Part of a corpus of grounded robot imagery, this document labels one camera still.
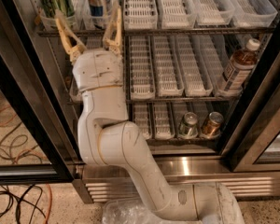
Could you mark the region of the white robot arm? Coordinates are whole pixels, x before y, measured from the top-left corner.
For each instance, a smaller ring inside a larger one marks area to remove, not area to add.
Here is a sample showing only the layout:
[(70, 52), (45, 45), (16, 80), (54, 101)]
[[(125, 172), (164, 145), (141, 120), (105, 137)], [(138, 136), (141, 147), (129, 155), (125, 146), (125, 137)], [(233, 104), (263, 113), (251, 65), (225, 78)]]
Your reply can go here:
[(128, 121), (123, 81), (121, 9), (114, 3), (100, 49), (87, 49), (60, 10), (55, 22), (82, 95), (78, 150), (88, 165), (118, 166), (131, 177), (145, 207), (171, 221), (245, 224), (231, 191), (218, 182), (169, 185), (138, 126)]

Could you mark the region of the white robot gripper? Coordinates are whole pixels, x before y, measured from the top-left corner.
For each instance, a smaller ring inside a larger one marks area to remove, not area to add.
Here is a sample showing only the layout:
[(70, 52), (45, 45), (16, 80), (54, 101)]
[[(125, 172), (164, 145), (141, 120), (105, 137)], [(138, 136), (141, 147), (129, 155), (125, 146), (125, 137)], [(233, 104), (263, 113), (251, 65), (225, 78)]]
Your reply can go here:
[(54, 20), (63, 48), (69, 55), (70, 62), (74, 63), (73, 75), (79, 91), (123, 85), (123, 62), (120, 56), (122, 53), (122, 12), (118, 2), (113, 3), (103, 36), (103, 45), (110, 51), (86, 50), (86, 46), (70, 29), (65, 16), (59, 9), (55, 10)]

